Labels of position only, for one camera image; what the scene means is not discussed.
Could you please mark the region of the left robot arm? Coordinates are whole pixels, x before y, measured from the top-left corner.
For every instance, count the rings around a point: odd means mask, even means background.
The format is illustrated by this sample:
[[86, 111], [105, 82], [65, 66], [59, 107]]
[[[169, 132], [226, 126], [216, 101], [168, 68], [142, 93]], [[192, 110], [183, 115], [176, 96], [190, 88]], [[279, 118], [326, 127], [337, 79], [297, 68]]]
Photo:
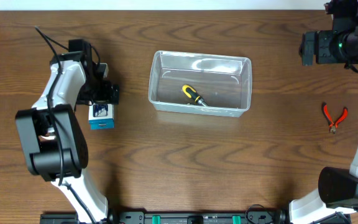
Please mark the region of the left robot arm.
[[114, 127], [119, 85], [107, 80], [108, 65], [94, 62], [96, 49], [83, 39], [50, 61], [50, 79], [41, 97], [15, 116], [28, 171], [58, 188], [74, 207], [74, 217], [54, 215], [46, 223], [117, 223], [108, 199], [87, 170], [86, 139], [75, 116], [77, 105], [89, 108], [92, 129]]

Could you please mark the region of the blue screw box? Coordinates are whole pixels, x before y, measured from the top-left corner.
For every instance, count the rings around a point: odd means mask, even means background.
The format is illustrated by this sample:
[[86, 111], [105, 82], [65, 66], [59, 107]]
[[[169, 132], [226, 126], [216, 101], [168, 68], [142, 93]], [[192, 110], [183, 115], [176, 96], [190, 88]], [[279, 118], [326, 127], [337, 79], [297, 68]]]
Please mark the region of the blue screw box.
[[114, 105], [91, 105], [89, 107], [88, 121], [92, 130], [114, 128]]

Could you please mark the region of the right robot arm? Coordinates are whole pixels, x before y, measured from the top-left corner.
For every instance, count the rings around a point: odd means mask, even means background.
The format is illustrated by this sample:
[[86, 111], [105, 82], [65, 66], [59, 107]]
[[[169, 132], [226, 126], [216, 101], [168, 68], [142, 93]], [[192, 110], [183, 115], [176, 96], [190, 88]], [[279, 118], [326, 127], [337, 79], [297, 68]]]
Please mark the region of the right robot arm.
[[[342, 64], [358, 74], [358, 0], [329, 1], [324, 8], [333, 26], [303, 34], [302, 64]], [[348, 169], [323, 168], [317, 188], [292, 200], [275, 223], [350, 223], [353, 213], [358, 213], [358, 146]]]

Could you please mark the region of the clear plastic container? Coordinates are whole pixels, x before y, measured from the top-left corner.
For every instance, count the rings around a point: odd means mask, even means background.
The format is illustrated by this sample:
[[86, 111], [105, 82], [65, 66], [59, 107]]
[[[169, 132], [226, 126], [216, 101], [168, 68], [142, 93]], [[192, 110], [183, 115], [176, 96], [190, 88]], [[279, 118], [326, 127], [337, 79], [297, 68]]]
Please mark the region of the clear plastic container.
[[[182, 91], [192, 86], [208, 106]], [[252, 62], [247, 57], [172, 52], [155, 53], [149, 80], [149, 101], [159, 111], [238, 118], [250, 109]]]

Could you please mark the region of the small claw hammer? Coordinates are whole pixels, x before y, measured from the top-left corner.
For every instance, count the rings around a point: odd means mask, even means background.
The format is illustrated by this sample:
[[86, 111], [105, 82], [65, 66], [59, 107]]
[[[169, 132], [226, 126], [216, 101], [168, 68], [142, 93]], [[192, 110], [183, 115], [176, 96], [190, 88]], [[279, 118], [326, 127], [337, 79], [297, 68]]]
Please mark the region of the small claw hammer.
[[55, 135], [54, 133], [47, 133], [46, 135], [40, 135], [39, 139], [42, 141], [52, 141], [55, 140]]

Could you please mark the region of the stubby yellow black screwdriver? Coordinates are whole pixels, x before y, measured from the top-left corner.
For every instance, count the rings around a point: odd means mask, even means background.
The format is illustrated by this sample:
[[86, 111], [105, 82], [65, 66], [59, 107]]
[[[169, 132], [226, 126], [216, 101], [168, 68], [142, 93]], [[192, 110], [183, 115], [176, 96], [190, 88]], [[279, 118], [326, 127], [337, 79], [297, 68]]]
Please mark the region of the stubby yellow black screwdriver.
[[188, 98], [192, 99], [195, 102], [195, 104], [200, 106], [208, 106], [204, 98], [192, 86], [183, 85], [182, 91]]

